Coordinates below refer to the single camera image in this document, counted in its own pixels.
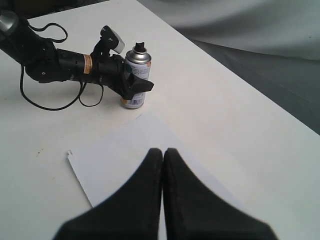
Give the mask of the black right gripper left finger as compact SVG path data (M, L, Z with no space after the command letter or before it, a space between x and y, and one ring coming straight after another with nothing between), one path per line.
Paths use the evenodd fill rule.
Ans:
M56 240L156 240L163 154L151 148L134 174L108 199L65 222Z

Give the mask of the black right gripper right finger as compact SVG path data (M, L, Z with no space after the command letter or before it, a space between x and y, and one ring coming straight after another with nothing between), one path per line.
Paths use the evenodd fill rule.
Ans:
M187 166L175 148L164 154L163 205L169 240L275 240L265 222L221 199Z

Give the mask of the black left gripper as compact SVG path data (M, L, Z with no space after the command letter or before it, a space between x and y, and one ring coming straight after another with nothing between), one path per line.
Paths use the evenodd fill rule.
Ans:
M132 100L136 94L150 92L154 83L130 74L124 77L124 59L118 55L93 57L91 82L110 88L125 100Z

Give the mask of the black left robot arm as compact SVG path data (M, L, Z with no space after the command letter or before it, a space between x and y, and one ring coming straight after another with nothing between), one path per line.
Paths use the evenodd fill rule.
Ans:
M120 56L124 42L109 26L100 31L100 39L91 54L55 47L62 39L44 38L35 28L13 11L0 12L0 49L24 67L33 80L52 82L79 81L106 86L125 100L149 92L154 84L134 74L125 75L125 60Z

